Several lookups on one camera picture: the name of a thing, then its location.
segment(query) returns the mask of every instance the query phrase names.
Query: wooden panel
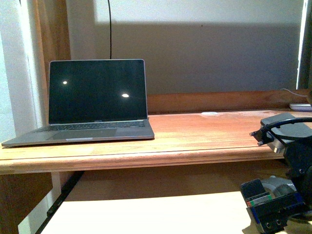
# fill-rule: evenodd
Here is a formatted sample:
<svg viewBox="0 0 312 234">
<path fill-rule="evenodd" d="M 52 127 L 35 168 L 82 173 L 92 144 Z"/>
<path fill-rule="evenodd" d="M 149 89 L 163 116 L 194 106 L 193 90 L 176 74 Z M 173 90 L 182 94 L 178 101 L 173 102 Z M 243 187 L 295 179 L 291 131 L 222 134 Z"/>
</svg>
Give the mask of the wooden panel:
<svg viewBox="0 0 312 234">
<path fill-rule="evenodd" d="M 62 188 L 71 176 L 74 175 L 74 172 L 61 172 L 59 174 L 60 187 Z"/>
<path fill-rule="evenodd" d="M 249 133 L 283 111 L 151 115 L 154 140 L 2 148 L 0 174 L 82 171 L 282 158 Z M 310 117 L 311 113 L 294 113 Z"/>
<path fill-rule="evenodd" d="M 307 98 L 286 90 L 148 95 L 149 114 L 288 108 L 289 103 L 307 103 Z"/>
<path fill-rule="evenodd" d="M 51 173 L 0 175 L 0 233 L 18 234 L 18 225 L 52 189 Z"/>
<path fill-rule="evenodd" d="M 35 6 L 48 83 L 50 61 L 71 58 L 66 0 L 35 0 Z"/>
<path fill-rule="evenodd" d="M 278 160 L 262 160 L 86 171 L 66 201 L 227 193 L 256 178 L 285 178 L 287 170 Z"/>
</svg>

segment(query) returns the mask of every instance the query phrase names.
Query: black device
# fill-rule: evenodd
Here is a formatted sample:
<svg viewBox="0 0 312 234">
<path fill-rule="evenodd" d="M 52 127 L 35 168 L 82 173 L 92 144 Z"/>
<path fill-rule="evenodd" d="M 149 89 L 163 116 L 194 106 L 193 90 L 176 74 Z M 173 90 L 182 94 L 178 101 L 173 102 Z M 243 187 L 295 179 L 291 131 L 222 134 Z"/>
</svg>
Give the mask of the black device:
<svg viewBox="0 0 312 234">
<path fill-rule="evenodd" d="M 272 176 L 240 186 L 247 212 L 261 234 L 284 230 L 287 221 L 312 220 L 312 129 L 289 113 L 261 120 L 261 128 L 250 133 L 258 145 L 268 144 L 283 153 L 289 166 L 289 179 Z"/>
</svg>

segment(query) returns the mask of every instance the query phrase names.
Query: laptop keyboard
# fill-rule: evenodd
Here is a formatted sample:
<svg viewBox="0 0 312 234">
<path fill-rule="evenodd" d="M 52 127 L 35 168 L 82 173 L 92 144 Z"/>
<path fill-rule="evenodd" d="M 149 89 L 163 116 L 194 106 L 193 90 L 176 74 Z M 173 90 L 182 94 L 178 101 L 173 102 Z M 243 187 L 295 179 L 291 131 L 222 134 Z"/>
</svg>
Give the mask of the laptop keyboard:
<svg viewBox="0 0 312 234">
<path fill-rule="evenodd" d="M 64 130 L 81 130 L 81 129 L 98 129 L 98 128 L 129 128 L 144 127 L 144 121 L 125 121 L 125 122 L 105 122 L 105 123 L 77 123 L 50 125 L 39 130 L 46 131 L 64 131 Z"/>
</svg>

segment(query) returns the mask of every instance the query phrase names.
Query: wooden desk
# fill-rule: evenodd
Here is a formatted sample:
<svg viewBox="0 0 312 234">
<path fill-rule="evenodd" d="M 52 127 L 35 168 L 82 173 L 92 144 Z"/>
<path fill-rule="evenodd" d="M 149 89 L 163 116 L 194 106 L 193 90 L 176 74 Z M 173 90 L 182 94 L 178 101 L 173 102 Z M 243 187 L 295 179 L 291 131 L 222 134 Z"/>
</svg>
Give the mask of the wooden desk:
<svg viewBox="0 0 312 234">
<path fill-rule="evenodd" d="M 2 148 L 0 174 L 80 171 L 282 158 L 249 133 L 283 111 L 151 115 L 154 140 Z M 311 113 L 292 113 L 310 117 Z"/>
</svg>

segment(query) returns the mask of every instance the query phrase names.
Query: trackpad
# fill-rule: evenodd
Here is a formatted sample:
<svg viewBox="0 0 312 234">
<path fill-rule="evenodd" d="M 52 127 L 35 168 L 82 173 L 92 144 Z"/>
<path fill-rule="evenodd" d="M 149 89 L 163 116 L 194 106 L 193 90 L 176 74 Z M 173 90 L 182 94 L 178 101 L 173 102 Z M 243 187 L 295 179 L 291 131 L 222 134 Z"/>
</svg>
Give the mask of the trackpad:
<svg viewBox="0 0 312 234">
<path fill-rule="evenodd" d="M 117 129 L 70 130 L 55 134 L 49 140 L 114 137 Z"/>
</svg>

